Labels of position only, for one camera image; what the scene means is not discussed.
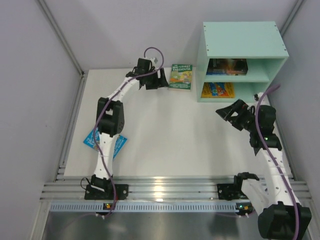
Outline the A Tale of Two Cities book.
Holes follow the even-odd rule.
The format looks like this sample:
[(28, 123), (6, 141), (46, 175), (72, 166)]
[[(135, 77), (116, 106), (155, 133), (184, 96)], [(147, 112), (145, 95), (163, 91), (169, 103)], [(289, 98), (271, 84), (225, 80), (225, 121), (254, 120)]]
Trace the A Tale of Two Cities book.
[(228, 76), (245, 76), (248, 73), (247, 70), (227, 70), (226, 75)]

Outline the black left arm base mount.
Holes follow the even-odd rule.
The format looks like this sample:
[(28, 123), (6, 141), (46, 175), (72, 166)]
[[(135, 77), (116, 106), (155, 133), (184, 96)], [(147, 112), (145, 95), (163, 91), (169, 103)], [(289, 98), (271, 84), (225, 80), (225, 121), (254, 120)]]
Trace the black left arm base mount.
[(129, 194), (128, 184), (113, 185), (110, 179), (91, 176), (85, 188), (85, 200), (125, 200)]

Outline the green Treehouse book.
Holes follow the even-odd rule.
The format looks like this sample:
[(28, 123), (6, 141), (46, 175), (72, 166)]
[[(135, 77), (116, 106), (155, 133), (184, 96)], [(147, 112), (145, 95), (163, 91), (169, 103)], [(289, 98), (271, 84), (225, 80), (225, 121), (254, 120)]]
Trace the green Treehouse book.
[(173, 64), (169, 78), (169, 89), (190, 91), (192, 78), (193, 66), (191, 64)]

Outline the yellow 130-Storey Treehouse book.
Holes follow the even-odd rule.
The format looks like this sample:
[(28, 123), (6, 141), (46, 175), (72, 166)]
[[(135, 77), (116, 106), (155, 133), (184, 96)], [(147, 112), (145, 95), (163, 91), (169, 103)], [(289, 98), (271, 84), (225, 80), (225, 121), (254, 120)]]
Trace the yellow 130-Storey Treehouse book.
[(202, 98), (235, 98), (235, 88), (232, 82), (205, 82)]

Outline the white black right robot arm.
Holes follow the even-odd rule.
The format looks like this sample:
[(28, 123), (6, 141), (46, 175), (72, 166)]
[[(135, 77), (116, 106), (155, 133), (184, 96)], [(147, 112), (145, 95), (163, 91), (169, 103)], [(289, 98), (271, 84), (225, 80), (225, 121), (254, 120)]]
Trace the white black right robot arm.
[(265, 183), (249, 172), (240, 172), (233, 183), (217, 185), (220, 200), (248, 199), (251, 206), (239, 206), (238, 215), (258, 215), (260, 236), (268, 240), (301, 240), (312, 219), (311, 210), (299, 202), (284, 166), (283, 149), (275, 134), (276, 109), (258, 108), (238, 99), (216, 113), (239, 131), (249, 132), (249, 143), (259, 159)]

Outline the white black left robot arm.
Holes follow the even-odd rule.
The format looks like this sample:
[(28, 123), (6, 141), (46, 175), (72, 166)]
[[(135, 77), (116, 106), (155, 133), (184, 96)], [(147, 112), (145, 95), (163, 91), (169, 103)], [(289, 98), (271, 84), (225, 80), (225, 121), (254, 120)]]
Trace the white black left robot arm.
[(142, 87), (156, 90), (168, 87), (162, 67), (156, 68), (157, 59), (139, 58), (137, 66), (125, 75), (121, 85), (108, 97), (101, 97), (97, 103), (96, 123), (93, 136), (99, 136), (96, 144), (98, 158), (87, 191), (96, 191), (105, 198), (115, 192), (113, 175), (113, 155), (116, 140), (125, 126), (124, 103)]

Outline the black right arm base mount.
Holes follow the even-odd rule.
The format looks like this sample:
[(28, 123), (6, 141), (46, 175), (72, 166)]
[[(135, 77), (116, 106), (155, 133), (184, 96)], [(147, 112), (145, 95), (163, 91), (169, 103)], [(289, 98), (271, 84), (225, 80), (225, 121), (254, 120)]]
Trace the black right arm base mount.
[(217, 193), (219, 200), (246, 200), (248, 197), (242, 192), (243, 180), (247, 180), (249, 172), (241, 172), (233, 176), (233, 183), (218, 183)]

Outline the blue Treehouse book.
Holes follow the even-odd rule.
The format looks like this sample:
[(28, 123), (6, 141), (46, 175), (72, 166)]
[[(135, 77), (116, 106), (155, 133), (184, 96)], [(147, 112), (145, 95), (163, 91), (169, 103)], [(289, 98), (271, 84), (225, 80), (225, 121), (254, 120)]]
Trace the blue Treehouse book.
[[(127, 142), (127, 138), (123, 135), (119, 135), (116, 139), (115, 142), (115, 147), (113, 151), (113, 158), (112, 160), (114, 161), (118, 153), (121, 151), (121, 149), (124, 147), (124, 145)], [(83, 143), (87, 145), (88, 147), (94, 149), (95, 151), (98, 151), (96, 142), (94, 141), (94, 136), (93, 136), (93, 130), (87, 135), (87, 137), (84, 139)]]

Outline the Animal Farm book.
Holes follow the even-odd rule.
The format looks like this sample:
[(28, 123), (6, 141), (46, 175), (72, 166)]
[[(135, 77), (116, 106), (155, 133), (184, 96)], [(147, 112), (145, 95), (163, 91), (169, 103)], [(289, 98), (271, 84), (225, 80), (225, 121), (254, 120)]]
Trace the Animal Farm book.
[(208, 76), (225, 76), (227, 74), (225, 72), (207, 72), (206, 75), (208, 75)]

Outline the Three Days to See book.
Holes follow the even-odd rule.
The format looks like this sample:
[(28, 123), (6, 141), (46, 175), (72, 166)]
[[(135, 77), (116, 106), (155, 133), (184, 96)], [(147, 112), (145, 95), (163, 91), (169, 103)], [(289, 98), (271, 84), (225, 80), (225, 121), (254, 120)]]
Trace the Three Days to See book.
[(245, 58), (211, 58), (208, 63), (207, 72), (248, 71)]

